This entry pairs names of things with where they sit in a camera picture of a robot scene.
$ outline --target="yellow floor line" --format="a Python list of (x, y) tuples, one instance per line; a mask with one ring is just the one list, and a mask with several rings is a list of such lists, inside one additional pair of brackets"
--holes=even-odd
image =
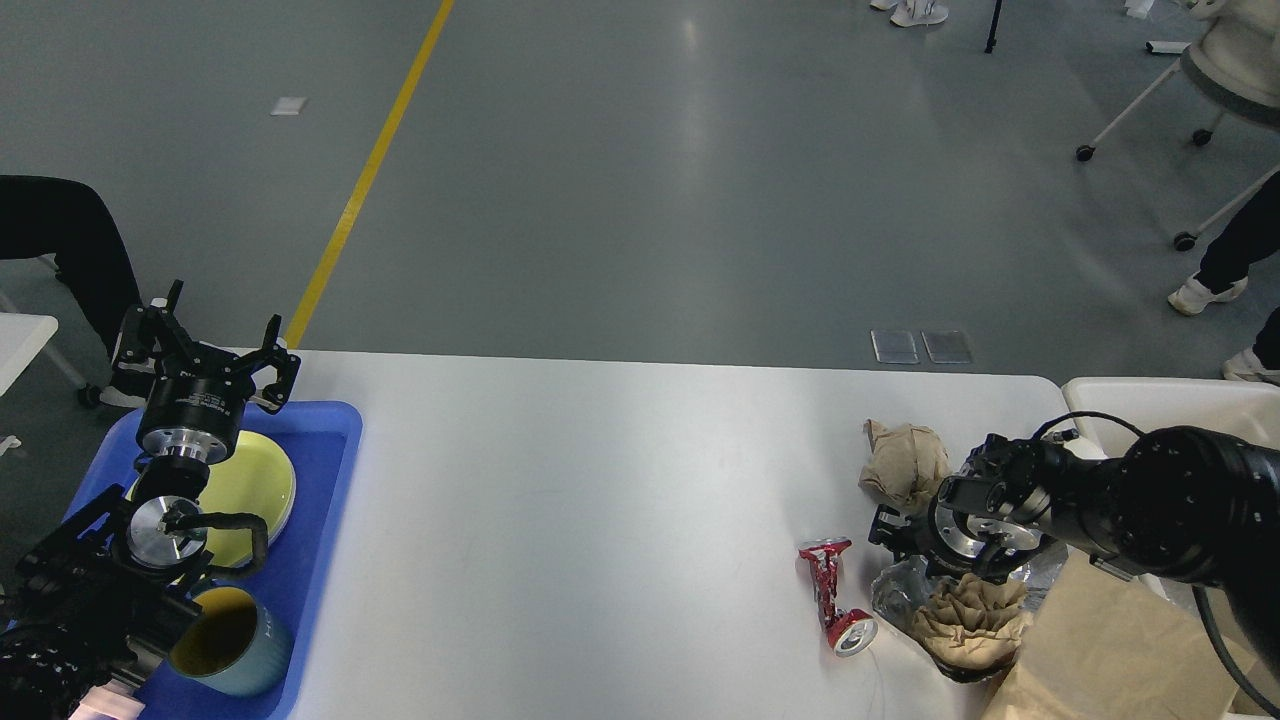
[(378, 133), (378, 142), (374, 143), (374, 150), (369, 154), (369, 159), (365, 160), (365, 169), (360, 173), (360, 179), (356, 181), (355, 190), (351, 191), (347, 208), (343, 209), (342, 217), (338, 218), (338, 227), (333, 229), (329, 245), (325, 246), (324, 254), (320, 256), (320, 264), (316, 265), (316, 272), (312, 273), (311, 282), (307, 283), (307, 290), (302, 293), (302, 300), (298, 301), (298, 309), (293, 311), (289, 327), (284, 331), (284, 342), (289, 347), (298, 347), (302, 342), (302, 334), (307, 331), (311, 314), (315, 313), (316, 305), (320, 302), (320, 296), (324, 295), (324, 288), (329, 284), (329, 275), (333, 274), (334, 266), (338, 265), (338, 258), (342, 255), (342, 249), (347, 245), (351, 228), (355, 227), (356, 218), (360, 217), (360, 209), (365, 205), (369, 188), (374, 184), (374, 178), (378, 177), (378, 169), (383, 165), (383, 159), (387, 156), (387, 149), (390, 147), (392, 140), (396, 137), (399, 122), (404, 117), (404, 109), (408, 108), (408, 101), (413, 97), (417, 81), (422, 77), (426, 61), (431, 59), (431, 50), (435, 49), (435, 41), (440, 38), (440, 31), (444, 29), (444, 20), (449, 18), (449, 10), (452, 9), (453, 0), (443, 0), (440, 9), (435, 13), (435, 19), (431, 20), (431, 28), (426, 31), (422, 46), (419, 47), (417, 56), (413, 58), (413, 64), (408, 69), (408, 76), (404, 77), (404, 83), (401, 85), (399, 95), (396, 96), (396, 104), (392, 105), (392, 111), (387, 114), (383, 131)]

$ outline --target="shoe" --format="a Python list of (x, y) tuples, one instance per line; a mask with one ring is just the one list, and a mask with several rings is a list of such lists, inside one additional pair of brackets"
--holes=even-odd
[(1204, 307), (1207, 307), (1210, 302), (1230, 302), (1235, 300), (1242, 292), (1244, 292), (1244, 288), (1248, 284), (1249, 278), (1242, 278), (1231, 283), (1230, 288), (1215, 293), (1196, 279), (1196, 275), (1192, 275), (1187, 278), (1183, 287), (1178, 288), (1169, 296), (1169, 304), (1174, 306), (1174, 310), (1178, 310), (1183, 315), (1190, 318), (1203, 313)]
[(151, 373), (116, 369), (111, 373), (111, 384), (102, 388), (97, 400), (114, 407), (142, 407), (147, 404), (155, 379)]
[(936, 26), (948, 14), (947, 6), (936, 0), (902, 0), (888, 20), (897, 27)]
[(1266, 368), (1252, 347), (1245, 347), (1222, 363), (1222, 377), (1229, 380), (1280, 384), (1280, 370)]

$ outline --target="yellow plate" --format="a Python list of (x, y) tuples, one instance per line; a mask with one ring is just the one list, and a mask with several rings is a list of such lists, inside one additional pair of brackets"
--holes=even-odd
[[(293, 462), (271, 438), (241, 430), (236, 454), (209, 466), (209, 487), (200, 493), (205, 512), (252, 512), (266, 520), (269, 542), (274, 542), (293, 511), (297, 479)], [(133, 497), (133, 488), (129, 488)], [(243, 565), (253, 555), (248, 530), (209, 530), (206, 547), (214, 565)]]

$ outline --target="brown paper bag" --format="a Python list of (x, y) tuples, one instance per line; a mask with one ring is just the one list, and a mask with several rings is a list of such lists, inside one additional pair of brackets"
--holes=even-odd
[(872, 443), (872, 461), (859, 483), (909, 515), (922, 512), (947, 477), (947, 448), (938, 434), (920, 425), (863, 425)]
[(1235, 689), (1198, 618), (1073, 552), (982, 720), (1220, 720)]
[(996, 585), (966, 574), (945, 579), (911, 618), (908, 634), (938, 662), (960, 670), (1000, 670), (1014, 660), (1030, 612), (1027, 585)]

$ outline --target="blue cup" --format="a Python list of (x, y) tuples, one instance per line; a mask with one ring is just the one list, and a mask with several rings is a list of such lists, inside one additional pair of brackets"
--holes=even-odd
[(236, 697), (264, 693), (284, 679), (293, 634), (253, 596), (219, 587), (195, 601), (204, 612), (169, 652), (174, 671)]

